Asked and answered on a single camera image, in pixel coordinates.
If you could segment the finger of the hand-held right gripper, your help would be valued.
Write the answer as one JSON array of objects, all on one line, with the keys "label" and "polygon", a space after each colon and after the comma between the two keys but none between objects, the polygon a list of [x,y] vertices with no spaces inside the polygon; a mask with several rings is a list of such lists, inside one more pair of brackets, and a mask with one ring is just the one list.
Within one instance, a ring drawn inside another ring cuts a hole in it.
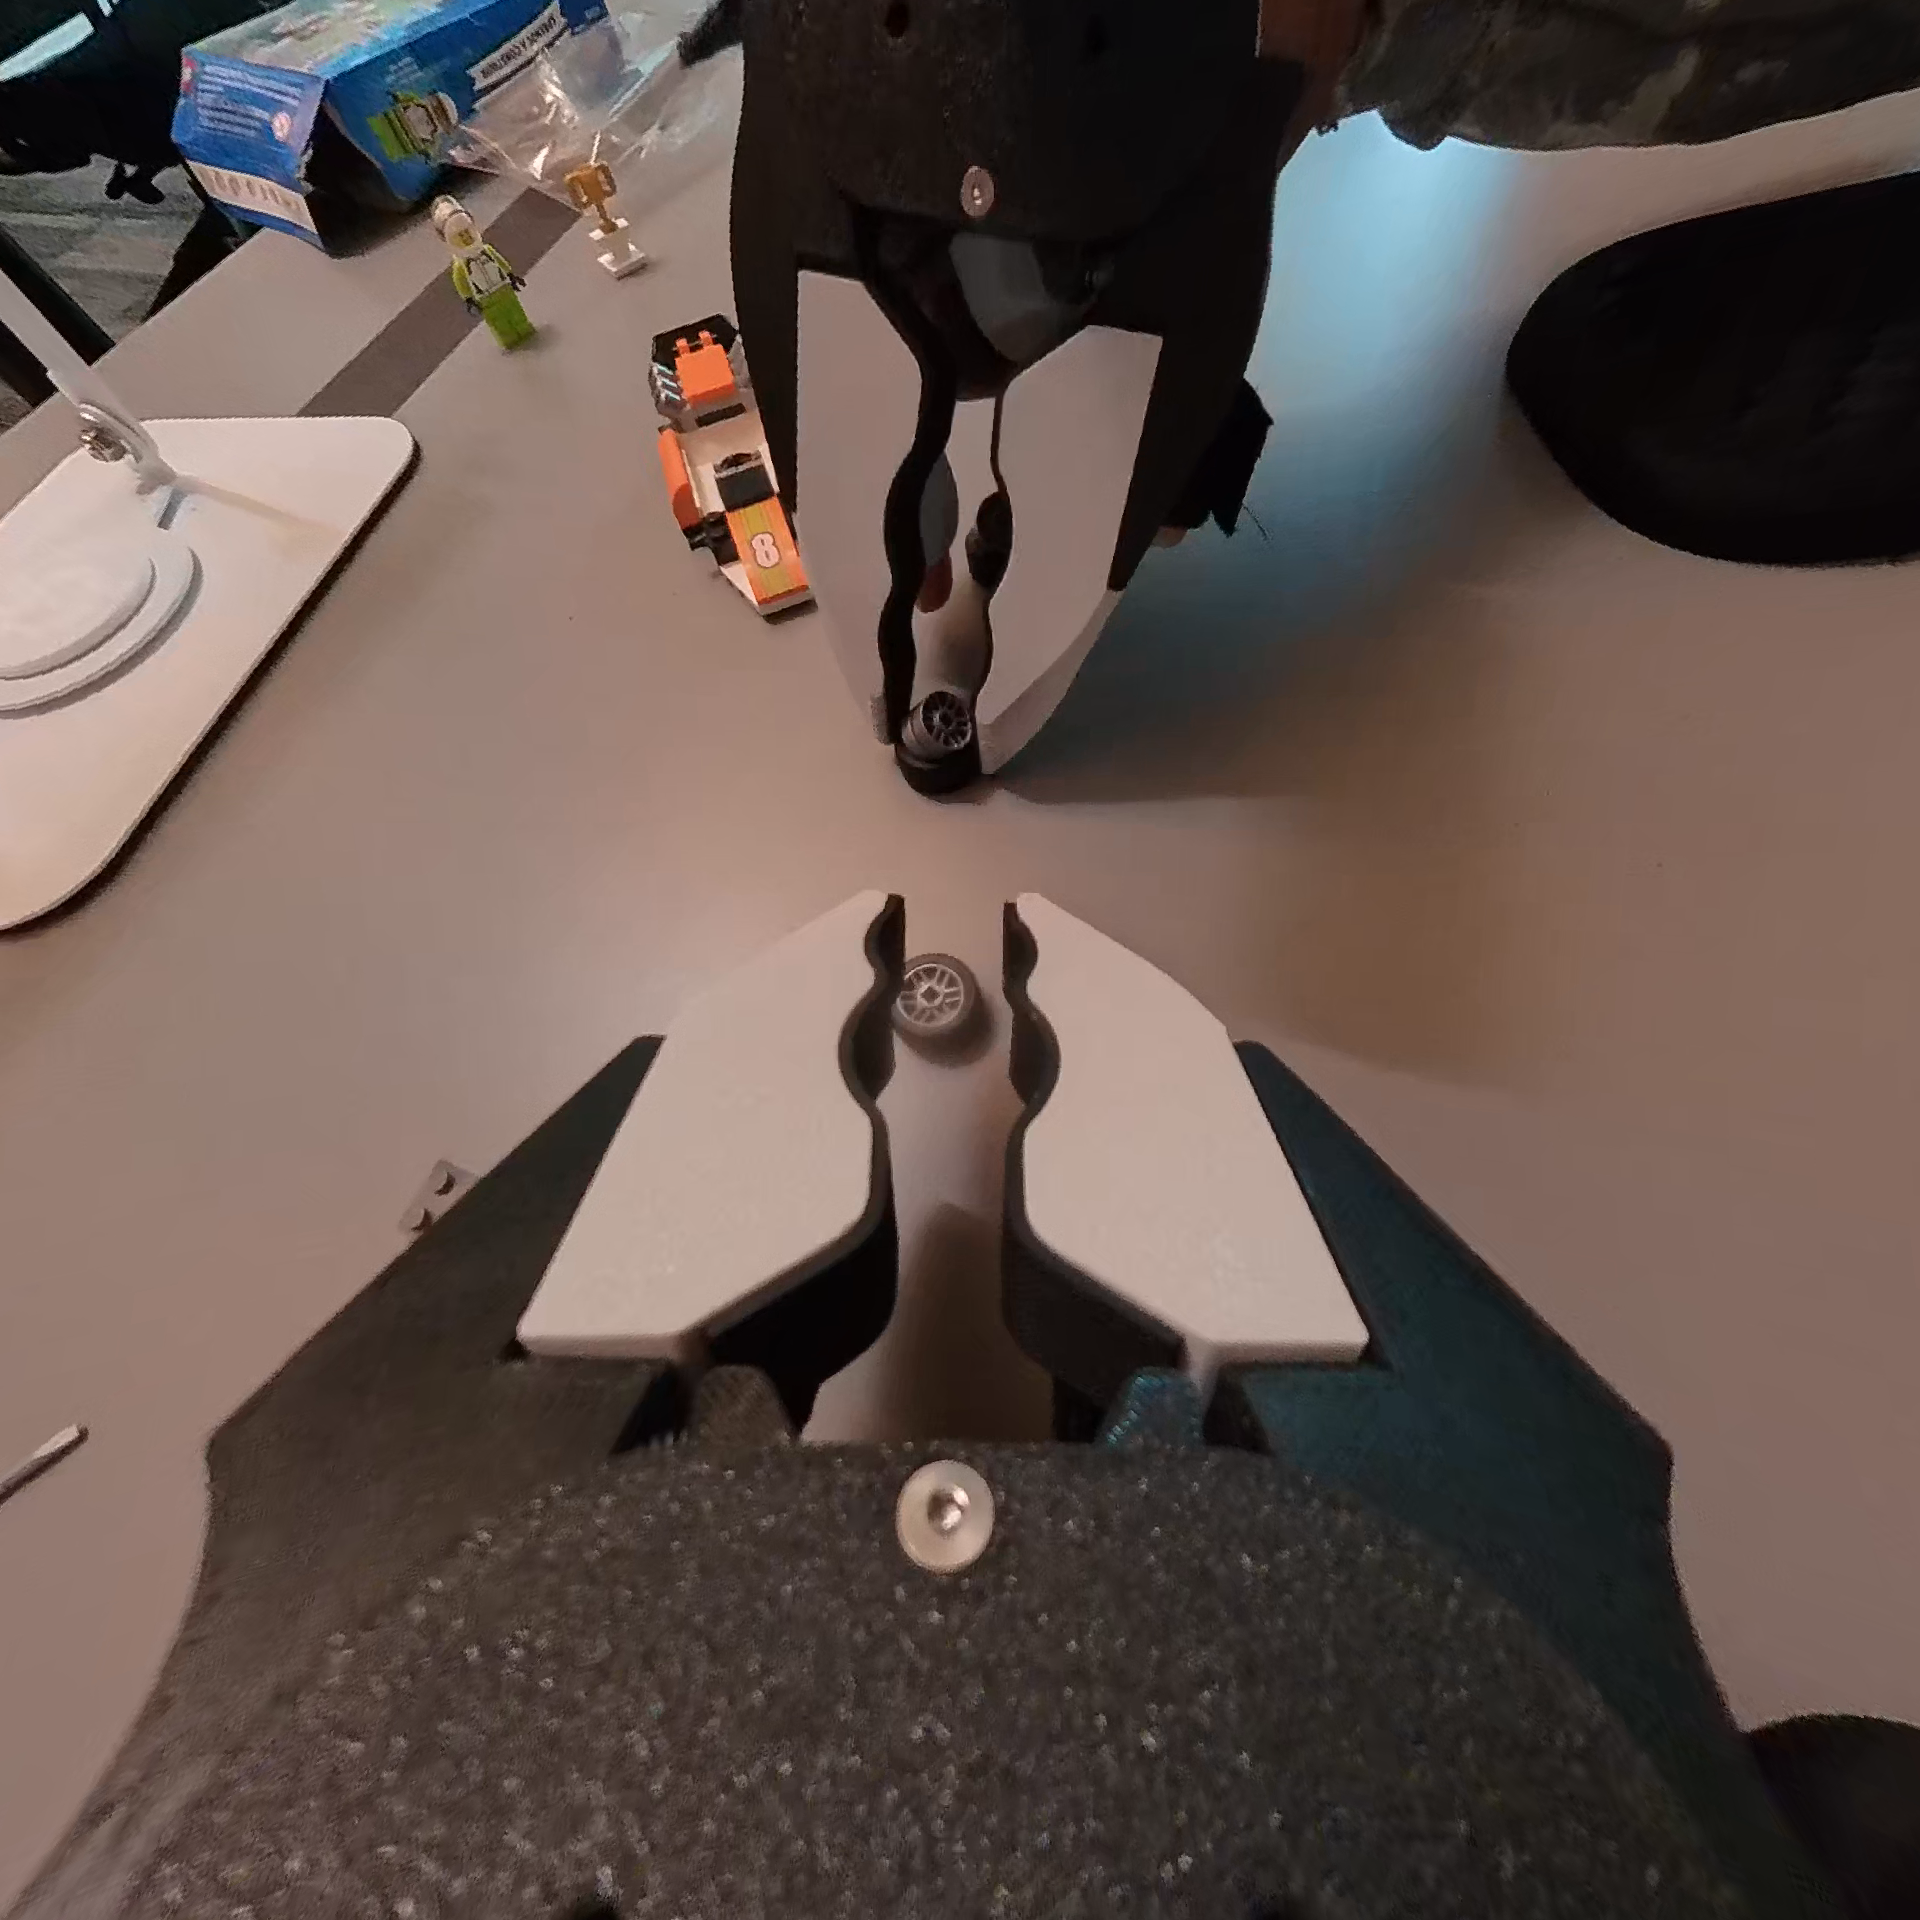
[{"label": "finger of the hand-held right gripper", "polygon": [[921,425],[921,366],[859,278],[798,275],[801,552],[837,662],[877,737],[895,743],[883,620],[895,587],[884,513]]},{"label": "finger of the hand-held right gripper", "polygon": [[1153,332],[1089,325],[1019,369],[998,400],[991,468],[1011,557],[991,592],[962,569],[979,765],[1004,773],[1043,732],[1101,636],[1161,360]]}]

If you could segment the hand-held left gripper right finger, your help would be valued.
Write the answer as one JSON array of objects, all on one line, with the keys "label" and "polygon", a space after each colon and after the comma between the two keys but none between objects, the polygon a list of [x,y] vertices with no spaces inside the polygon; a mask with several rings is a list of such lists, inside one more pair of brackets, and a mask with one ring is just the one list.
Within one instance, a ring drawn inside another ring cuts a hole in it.
[{"label": "hand-held left gripper right finger", "polygon": [[1227,1027],[1037,893],[1004,908],[1002,1307],[1058,1382],[1351,1364],[1366,1325]]}]

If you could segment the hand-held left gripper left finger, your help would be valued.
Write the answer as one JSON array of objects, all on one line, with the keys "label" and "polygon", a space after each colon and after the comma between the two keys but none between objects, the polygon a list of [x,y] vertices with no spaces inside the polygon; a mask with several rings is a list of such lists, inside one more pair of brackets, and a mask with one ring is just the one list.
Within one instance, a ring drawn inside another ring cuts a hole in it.
[{"label": "hand-held left gripper left finger", "polygon": [[883,1225],[901,972],[901,896],[853,893],[679,1009],[518,1316],[532,1358],[694,1360]]}]

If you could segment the orange white lego car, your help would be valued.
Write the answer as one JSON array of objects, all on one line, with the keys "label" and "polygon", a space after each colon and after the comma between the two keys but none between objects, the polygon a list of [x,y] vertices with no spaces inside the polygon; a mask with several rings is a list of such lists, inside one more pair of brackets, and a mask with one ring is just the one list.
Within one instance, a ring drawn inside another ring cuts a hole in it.
[{"label": "orange white lego car", "polygon": [[812,581],[732,318],[710,312],[660,332],[647,373],[668,504],[686,547],[707,552],[759,617],[812,607]]}]

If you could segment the black lego tire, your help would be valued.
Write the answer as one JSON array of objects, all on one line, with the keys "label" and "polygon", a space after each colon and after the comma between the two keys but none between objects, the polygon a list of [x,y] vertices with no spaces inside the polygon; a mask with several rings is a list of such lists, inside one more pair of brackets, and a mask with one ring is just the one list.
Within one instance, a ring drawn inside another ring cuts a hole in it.
[{"label": "black lego tire", "polygon": [[924,797],[941,799],[941,797],[948,797],[948,795],[959,792],[965,788],[972,788],[972,783],[977,783],[983,777],[979,737],[977,737],[977,708],[974,708],[974,748],[972,748],[972,751],[966,751],[965,756],[951,756],[951,759],[921,759],[919,753],[911,751],[911,744],[907,740],[907,717],[909,717],[914,704],[925,695],[927,695],[927,689],[916,695],[909,702],[909,707],[906,708],[903,727],[901,727],[901,733],[898,733],[898,740],[895,740],[895,768],[911,791],[921,792]]}]

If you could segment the gold lego trophy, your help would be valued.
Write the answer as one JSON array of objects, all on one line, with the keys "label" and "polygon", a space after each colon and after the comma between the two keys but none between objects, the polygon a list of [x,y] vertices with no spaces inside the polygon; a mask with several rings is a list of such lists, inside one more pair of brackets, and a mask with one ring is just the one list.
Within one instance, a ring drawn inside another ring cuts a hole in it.
[{"label": "gold lego trophy", "polygon": [[652,259],[634,239],[634,227],[618,203],[618,179],[604,159],[586,159],[562,176],[570,203],[589,216],[593,256],[614,280],[647,272]]}]

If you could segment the green lego minifigure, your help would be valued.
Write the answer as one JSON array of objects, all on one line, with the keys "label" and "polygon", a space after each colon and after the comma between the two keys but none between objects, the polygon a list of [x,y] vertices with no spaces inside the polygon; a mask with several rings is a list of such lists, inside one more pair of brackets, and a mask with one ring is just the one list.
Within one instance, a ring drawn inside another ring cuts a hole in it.
[{"label": "green lego minifigure", "polygon": [[449,278],[463,309],[487,327],[501,350],[527,345],[538,325],[522,301],[524,278],[483,235],[466,203],[441,193],[428,216],[449,252]]}]

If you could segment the blue lego box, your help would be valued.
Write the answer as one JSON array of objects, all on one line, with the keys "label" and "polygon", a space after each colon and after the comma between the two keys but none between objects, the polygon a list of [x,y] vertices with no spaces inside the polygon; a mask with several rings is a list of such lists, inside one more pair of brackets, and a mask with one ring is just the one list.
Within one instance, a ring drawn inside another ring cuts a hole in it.
[{"label": "blue lego box", "polygon": [[329,252],[428,201],[481,102],[602,3],[295,3],[180,51],[171,134],[206,201]]}]

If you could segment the clear plastic bag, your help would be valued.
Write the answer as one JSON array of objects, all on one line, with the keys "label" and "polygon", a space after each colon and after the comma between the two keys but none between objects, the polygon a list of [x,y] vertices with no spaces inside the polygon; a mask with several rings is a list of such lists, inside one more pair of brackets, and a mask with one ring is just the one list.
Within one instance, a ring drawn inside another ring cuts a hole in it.
[{"label": "clear plastic bag", "polygon": [[478,99],[434,156],[554,201],[598,161],[619,196],[666,201],[732,156],[741,17],[739,3],[607,4]]}]

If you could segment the white base plate with lever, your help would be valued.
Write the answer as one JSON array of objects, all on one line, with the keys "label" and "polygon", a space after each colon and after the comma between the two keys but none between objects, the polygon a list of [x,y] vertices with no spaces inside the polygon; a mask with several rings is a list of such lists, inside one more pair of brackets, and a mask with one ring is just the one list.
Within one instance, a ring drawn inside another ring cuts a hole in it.
[{"label": "white base plate with lever", "polygon": [[4,509],[3,928],[125,852],[415,463],[388,415],[163,419]]}]

